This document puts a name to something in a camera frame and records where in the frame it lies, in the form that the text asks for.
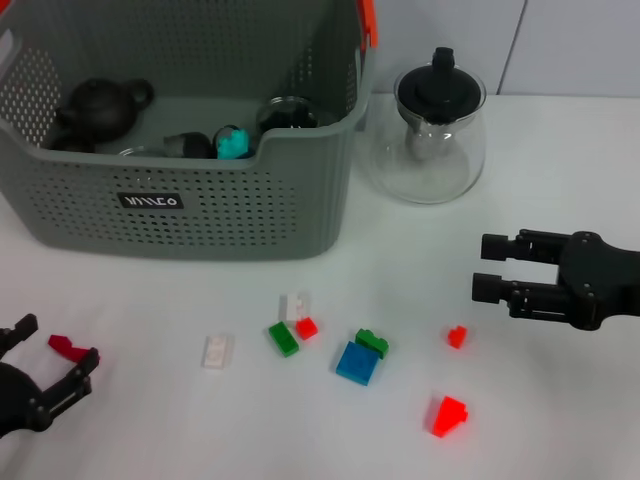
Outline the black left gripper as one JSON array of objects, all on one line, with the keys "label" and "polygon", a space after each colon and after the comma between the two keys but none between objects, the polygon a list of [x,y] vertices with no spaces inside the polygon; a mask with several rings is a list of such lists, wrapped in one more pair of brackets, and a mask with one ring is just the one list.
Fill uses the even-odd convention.
[{"label": "black left gripper", "polygon": [[[37,317],[27,314],[12,328],[0,330],[0,359],[38,330]],[[99,352],[90,349],[58,382],[40,390],[16,367],[1,364],[1,435],[17,430],[44,431],[66,410],[92,393],[90,374],[99,365]]]}]

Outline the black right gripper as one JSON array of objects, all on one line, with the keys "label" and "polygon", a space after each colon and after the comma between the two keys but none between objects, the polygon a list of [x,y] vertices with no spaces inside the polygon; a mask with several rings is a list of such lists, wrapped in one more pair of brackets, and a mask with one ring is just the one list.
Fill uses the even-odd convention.
[{"label": "black right gripper", "polygon": [[613,247],[593,232],[520,230],[513,239],[484,234],[481,258],[559,264],[555,284],[473,274],[472,300],[504,301],[513,318],[568,321],[576,329],[595,331],[607,318],[639,315],[639,253]]}]

